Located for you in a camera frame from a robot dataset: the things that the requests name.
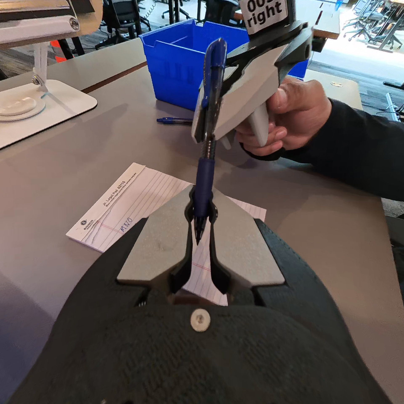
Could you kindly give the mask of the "person's right forearm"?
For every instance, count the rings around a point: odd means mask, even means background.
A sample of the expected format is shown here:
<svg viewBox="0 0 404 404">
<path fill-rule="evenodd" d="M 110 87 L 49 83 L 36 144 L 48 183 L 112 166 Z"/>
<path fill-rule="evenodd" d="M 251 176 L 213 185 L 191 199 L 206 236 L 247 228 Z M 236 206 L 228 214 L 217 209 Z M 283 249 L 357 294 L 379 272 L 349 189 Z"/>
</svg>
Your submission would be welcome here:
<svg viewBox="0 0 404 404">
<path fill-rule="evenodd" d="M 371 115 L 330 99 L 331 114 L 303 147 L 283 157 L 310 164 L 335 178 L 381 198 L 404 200 L 404 124 Z"/>
</svg>

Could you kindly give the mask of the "blue plastic bin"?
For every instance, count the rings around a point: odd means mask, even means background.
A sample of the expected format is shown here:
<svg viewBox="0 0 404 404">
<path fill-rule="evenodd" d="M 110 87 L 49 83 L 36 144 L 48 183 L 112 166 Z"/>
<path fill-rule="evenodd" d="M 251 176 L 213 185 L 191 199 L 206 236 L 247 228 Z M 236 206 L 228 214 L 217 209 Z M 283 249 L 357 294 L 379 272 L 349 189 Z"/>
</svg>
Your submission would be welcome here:
<svg viewBox="0 0 404 404">
<path fill-rule="evenodd" d="M 218 38 L 227 42 L 227 54 L 249 41 L 246 29 L 213 22 L 197 25 L 195 20 L 141 35 L 156 99 L 194 111 L 205 53 Z M 225 94 L 225 78 L 221 96 Z"/>
</svg>

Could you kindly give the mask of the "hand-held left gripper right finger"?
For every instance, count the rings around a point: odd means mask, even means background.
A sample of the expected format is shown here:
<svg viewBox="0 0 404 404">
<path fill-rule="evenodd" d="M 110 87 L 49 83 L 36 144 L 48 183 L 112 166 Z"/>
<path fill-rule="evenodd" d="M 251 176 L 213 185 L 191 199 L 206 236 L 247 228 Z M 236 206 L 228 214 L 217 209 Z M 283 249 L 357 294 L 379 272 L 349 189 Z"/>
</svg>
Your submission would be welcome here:
<svg viewBox="0 0 404 404">
<path fill-rule="evenodd" d="M 213 190 L 210 223 L 210 271 L 222 294 L 257 286 L 283 285 L 285 278 L 258 224 L 266 210 Z"/>
</svg>

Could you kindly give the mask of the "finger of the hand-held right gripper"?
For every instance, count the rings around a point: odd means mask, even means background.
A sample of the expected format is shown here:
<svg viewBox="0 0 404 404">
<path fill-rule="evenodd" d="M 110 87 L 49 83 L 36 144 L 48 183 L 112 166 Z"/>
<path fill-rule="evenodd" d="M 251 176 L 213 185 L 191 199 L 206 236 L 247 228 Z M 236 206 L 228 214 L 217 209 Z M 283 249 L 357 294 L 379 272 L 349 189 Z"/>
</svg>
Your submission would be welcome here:
<svg viewBox="0 0 404 404">
<path fill-rule="evenodd" d="M 282 55 L 288 44 L 275 49 L 265 50 L 258 56 L 242 56 L 249 44 L 243 44 L 232 51 L 227 58 L 239 57 L 236 62 L 241 67 L 241 77 L 236 79 L 222 97 L 219 117 L 215 126 L 215 137 L 226 150 L 231 149 L 235 139 L 235 129 L 247 120 L 260 147 L 266 145 L 269 135 L 269 112 L 266 102 L 278 86 L 278 68 L 275 62 Z"/>
<path fill-rule="evenodd" d="M 234 127 L 237 126 L 236 115 L 240 111 L 240 102 L 237 101 L 238 88 L 230 89 L 221 101 L 219 119 L 218 119 L 218 140 L 222 144 L 234 143 Z M 195 143 L 202 143 L 204 140 L 205 124 L 202 101 L 205 95 L 204 82 L 202 81 L 199 86 L 199 94 L 197 104 L 193 116 L 193 123 L 191 126 L 191 135 Z"/>
</svg>

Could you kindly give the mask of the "black office chair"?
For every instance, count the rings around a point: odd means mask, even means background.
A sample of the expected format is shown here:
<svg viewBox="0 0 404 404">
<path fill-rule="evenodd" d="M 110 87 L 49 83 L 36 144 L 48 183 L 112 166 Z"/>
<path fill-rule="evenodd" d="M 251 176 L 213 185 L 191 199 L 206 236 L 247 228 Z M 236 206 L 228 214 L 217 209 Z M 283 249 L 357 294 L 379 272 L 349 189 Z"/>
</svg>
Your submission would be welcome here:
<svg viewBox="0 0 404 404">
<path fill-rule="evenodd" d="M 205 17 L 201 17 L 202 3 L 205 3 Z M 222 24 L 231 27 L 238 27 L 239 23 L 235 20 L 234 14 L 240 9 L 239 2 L 236 0 L 198 0 L 197 21 L 205 23 L 206 21 Z"/>
<path fill-rule="evenodd" d="M 98 43 L 95 49 L 137 38 L 142 34 L 141 23 L 151 31 L 149 21 L 140 15 L 136 0 L 104 0 L 102 26 L 107 28 L 108 38 Z"/>
</svg>

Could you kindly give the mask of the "grey desk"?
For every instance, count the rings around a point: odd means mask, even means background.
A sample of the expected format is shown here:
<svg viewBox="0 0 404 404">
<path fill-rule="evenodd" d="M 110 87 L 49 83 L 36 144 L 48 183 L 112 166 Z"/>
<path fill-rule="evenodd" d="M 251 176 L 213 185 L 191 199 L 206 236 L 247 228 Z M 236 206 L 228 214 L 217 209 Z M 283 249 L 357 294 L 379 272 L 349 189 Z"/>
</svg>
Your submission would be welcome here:
<svg viewBox="0 0 404 404">
<path fill-rule="evenodd" d="M 67 231 L 136 162 L 193 183 L 192 117 L 156 101 L 140 40 L 49 67 L 98 102 L 1 150 L 1 403 L 35 363 L 67 297 L 100 252 Z M 403 403 L 403 302 L 378 197 L 286 159 L 217 152 L 215 187 L 267 210 L 265 223 L 316 272 L 393 403 Z"/>
</svg>

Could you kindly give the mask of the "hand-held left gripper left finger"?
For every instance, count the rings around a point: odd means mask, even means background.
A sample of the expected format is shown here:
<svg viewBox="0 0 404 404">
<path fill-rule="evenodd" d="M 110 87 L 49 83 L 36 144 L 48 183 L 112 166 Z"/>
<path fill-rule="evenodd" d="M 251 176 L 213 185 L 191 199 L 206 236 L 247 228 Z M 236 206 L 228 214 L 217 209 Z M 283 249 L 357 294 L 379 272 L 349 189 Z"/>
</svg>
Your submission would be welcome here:
<svg viewBox="0 0 404 404">
<path fill-rule="evenodd" d="M 175 294 L 191 274 L 193 185 L 159 207 L 146 219 L 117 281 Z"/>
</svg>

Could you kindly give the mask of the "white desk stand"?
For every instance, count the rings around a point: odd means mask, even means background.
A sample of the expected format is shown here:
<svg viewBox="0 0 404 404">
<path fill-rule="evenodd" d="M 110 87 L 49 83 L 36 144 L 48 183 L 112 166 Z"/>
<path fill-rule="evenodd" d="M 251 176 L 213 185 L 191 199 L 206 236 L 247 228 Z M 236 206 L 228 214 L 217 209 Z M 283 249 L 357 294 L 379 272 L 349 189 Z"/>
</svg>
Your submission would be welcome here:
<svg viewBox="0 0 404 404">
<path fill-rule="evenodd" d="M 47 78 L 48 46 L 53 40 L 93 33 L 102 1 L 1 1 L 1 49 L 33 44 L 31 81 L 2 90 L 0 147 L 6 148 L 97 106 L 95 98 Z"/>
</svg>

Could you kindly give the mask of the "blue retractable pen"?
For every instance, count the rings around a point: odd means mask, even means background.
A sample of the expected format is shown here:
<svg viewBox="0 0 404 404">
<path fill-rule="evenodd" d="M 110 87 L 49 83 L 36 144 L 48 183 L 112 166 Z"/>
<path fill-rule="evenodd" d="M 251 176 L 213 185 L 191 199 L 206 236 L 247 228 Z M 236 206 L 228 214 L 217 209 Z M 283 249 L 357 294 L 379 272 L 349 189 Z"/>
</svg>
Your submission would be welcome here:
<svg viewBox="0 0 404 404">
<path fill-rule="evenodd" d="M 157 123 L 163 125 L 179 125 L 179 126 L 192 126 L 193 120 L 188 118 L 172 118 L 172 117 L 164 117 L 158 118 L 156 120 Z"/>
<path fill-rule="evenodd" d="M 199 244 L 205 231 L 209 215 L 209 201 L 213 189 L 215 171 L 216 137 L 215 126 L 221 106 L 221 89 L 224 80 L 227 56 L 227 42 L 223 38 L 214 40 L 208 46 L 203 67 L 205 95 L 202 101 L 204 115 L 204 140 L 194 190 L 194 233 Z"/>
</svg>

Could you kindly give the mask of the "row of office chairs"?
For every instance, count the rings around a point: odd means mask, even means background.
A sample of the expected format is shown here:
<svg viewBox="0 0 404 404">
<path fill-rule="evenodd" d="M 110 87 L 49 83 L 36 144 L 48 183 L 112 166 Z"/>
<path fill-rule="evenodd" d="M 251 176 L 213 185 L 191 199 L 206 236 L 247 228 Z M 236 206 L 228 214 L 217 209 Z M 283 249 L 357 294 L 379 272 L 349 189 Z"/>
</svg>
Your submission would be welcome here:
<svg viewBox="0 0 404 404">
<path fill-rule="evenodd" d="M 357 1 L 353 18 L 342 27 L 343 38 L 350 42 L 363 37 L 367 48 L 393 53 L 403 49 L 404 3 L 396 0 Z"/>
</svg>

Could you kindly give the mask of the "white lined legal pad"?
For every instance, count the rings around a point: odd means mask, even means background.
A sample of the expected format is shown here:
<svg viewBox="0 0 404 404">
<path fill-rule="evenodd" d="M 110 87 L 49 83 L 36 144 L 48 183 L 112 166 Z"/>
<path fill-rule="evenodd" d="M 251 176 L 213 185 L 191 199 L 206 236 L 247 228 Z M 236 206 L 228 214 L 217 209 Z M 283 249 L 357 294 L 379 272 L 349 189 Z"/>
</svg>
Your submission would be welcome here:
<svg viewBox="0 0 404 404">
<path fill-rule="evenodd" d="M 140 219 L 175 197 L 190 183 L 137 163 L 130 167 L 73 225 L 66 236 L 99 252 L 105 252 Z M 184 290 L 217 305 L 227 306 L 210 276 L 210 223 L 196 245 L 193 239 L 192 269 Z"/>
</svg>

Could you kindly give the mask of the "person's right hand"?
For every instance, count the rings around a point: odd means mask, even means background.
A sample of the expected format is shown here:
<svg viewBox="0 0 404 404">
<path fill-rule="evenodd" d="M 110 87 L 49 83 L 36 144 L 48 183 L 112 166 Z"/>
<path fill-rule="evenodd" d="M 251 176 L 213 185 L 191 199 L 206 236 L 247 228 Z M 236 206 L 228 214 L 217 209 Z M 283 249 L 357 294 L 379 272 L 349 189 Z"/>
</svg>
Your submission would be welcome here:
<svg viewBox="0 0 404 404">
<path fill-rule="evenodd" d="M 259 145 L 247 120 L 235 130 L 243 148 L 259 157 L 282 148 L 295 150 L 305 146 L 327 122 L 332 104 L 318 81 L 304 82 L 286 76 L 266 101 L 266 107 L 269 123 L 264 146 Z"/>
</svg>

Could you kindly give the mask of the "orange traffic cone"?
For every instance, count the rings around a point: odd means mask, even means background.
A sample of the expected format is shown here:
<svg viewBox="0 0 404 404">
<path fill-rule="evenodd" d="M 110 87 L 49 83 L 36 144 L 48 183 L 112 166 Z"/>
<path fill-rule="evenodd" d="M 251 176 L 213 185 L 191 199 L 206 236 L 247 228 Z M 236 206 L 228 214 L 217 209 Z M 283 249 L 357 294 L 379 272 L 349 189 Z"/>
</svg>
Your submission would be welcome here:
<svg viewBox="0 0 404 404">
<path fill-rule="evenodd" d="M 52 46 L 54 57 L 57 63 L 62 63 L 66 60 L 74 58 L 66 39 L 50 41 L 50 45 Z"/>
</svg>

